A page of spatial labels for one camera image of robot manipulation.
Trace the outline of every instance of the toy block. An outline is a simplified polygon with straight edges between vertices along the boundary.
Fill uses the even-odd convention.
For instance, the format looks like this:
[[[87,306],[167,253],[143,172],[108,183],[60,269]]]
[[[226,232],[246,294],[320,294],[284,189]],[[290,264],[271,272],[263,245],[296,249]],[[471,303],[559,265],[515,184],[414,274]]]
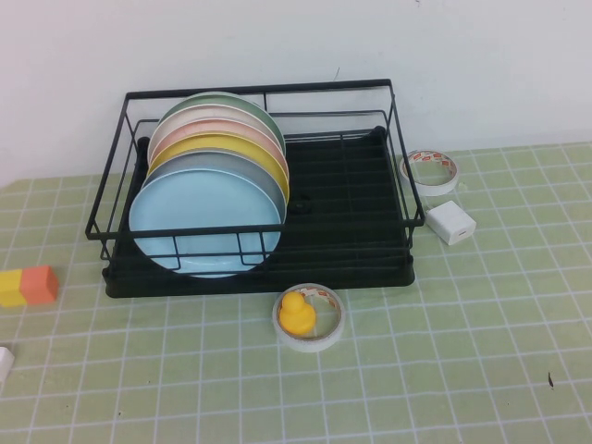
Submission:
[[[20,292],[21,277],[22,270],[0,271],[0,305],[16,307],[27,304]]]
[[[28,304],[54,302],[59,282],[51,266],[35,266],[22,270],[20,294]]]

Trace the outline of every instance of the gray plate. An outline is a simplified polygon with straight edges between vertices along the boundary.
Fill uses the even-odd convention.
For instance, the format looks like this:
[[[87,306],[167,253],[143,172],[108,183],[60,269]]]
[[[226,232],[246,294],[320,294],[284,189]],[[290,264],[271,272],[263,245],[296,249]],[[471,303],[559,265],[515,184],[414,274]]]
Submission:
[[[274,178],[248,157],[222,148],[201,148],[173,157],[155,169],[142,187],[163,176],[193,168],[222,171],[250,181],[269,196],[282,223],[286,220],[286,197]]]

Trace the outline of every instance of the yellow rubber duck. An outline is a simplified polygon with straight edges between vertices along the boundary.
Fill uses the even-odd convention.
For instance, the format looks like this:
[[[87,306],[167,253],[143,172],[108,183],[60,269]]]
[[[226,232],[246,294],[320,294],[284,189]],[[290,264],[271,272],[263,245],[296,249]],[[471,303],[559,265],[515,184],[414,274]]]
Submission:
[[[316,312],[298,291],[286,293],[281,300],[279,323],[292,335],[305,335],[315,328]]]

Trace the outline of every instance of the stack of plates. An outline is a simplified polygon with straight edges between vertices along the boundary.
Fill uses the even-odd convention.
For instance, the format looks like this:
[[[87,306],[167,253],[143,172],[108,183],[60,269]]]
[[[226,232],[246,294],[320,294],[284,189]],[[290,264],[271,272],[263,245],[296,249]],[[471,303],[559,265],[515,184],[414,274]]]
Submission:
[[[290,197],[285,154],[278,125],[259,106],[227,92],[191,96],[158,122],[129,228],[282,224]],[[266,252],[278,241],[277,232],[263,234]],[[215,272],[195,275],[200,278],[231,276],[265,260],[259,233],[138,238],[136,243],[153,261],[178,273]],[[179,259],[154,257],[176,252]]]

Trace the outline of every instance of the adhesive tape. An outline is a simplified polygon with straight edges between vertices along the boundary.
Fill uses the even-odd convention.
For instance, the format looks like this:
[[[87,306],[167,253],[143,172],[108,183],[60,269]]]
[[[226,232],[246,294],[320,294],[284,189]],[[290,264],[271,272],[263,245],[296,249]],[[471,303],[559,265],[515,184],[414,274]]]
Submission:
[[[450,180],[440,185],[426,185],[416,180],[415,188],[417,189],[417,193],[420,196],[441,196],[454,190],[454,187],[456,187],[456,184],[459,181],[459,176],[461,174],[460,169],[451,158],[443,153],[439,153],[438,151],[413,151],[407,155],[407,159],[409,160],[410,164],[414,164],[416,162],[440,163],[448,170],[450,174]],[[404,158],[401,159],[401,162],[399,163],[399,171],[401,172],[403,181],[407,185],[411,186],[411,182],[409,181],[409,173],[407,172],[407,166],[405,165]]]
[[[290,291],[299,291],[304,296],[315,296],[321,299],[325,299],[335,310],[337,310],[338,320],[333,329],[323,336],[316,338],[301,338],[294,336],[284,330],[279,324],[279,309],[281,308],[281,300],[284,295]],[[343,302],[333,290],[323,287],[318,284],[300,284],[295,285],[281,293],[276,299],[274,304],[274,310],[272,312],[272,319],[274,323],[274,329],[280,340],[291,349],[297,352],[314,353],[320,352],[324,349],[328,349],[330,346],[335,344],[341,335],[343,334],[343,328],[345,328],[345,310],[343,308]]]

